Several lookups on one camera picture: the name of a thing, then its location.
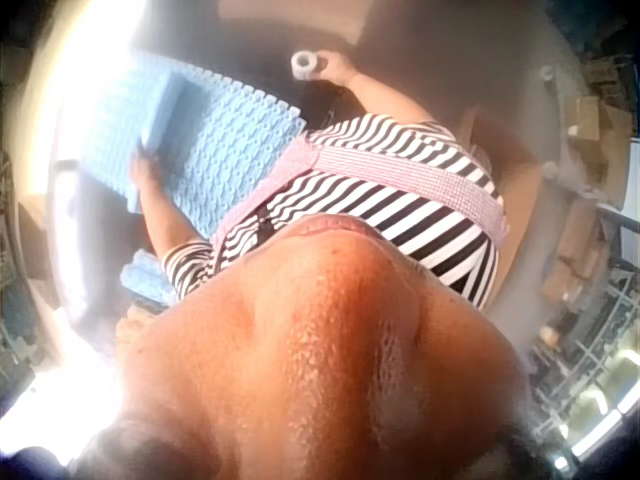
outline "apron strap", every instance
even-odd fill
[[[283,152],[271,173],[225,216],[211,239],[216,266],[229,232],[292,180],[309,170],[344,175],[414,193],[457,211],[478,225],[495,245],[506,236],[504,209],[486,190],[446,170],[401,157],[320,146],[299,136]]]

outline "hair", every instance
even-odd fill
[[[496,442],[454,480],[554,478],[553,467],[520,427],[505,429]],[[153,431],[121,422],[97,435],[72,465],[70,478],[81,480],[176,480],[213,478],[193,459],[167,444]]]
[[[209,478],[193,458],[139,422],[118,422],[96,435],[69,468],[80,480]]]

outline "hand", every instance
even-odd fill
[[[339,87],[348,87],[349,82],[358,74],[358,70],[353,66],[351,60],[345,55],[329,50],[319,50],[316,52],[319,61],[326,63],[326,66],[311,74],[312,80],[327,80]]]
[[[129,165],[129,177],[140,190],[148,186],[161,185],[162,179],[158,169],[158,158],[155,156],[149,158],[140,153],[134,154]]]

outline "woman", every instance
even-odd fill
[[[414,101],[318,54],[316,79],[368,114],[296,140],[213,245],[133,162],[183,300],[130,351],[123,410],[83,474],[440,478],[518,420],[522,373],[478,310],[501,197]]]

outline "white roll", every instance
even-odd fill
[[[291,57],[291,71],[297,80],[310,80],[318,66],[318,56],[307,50],[297,52]]]

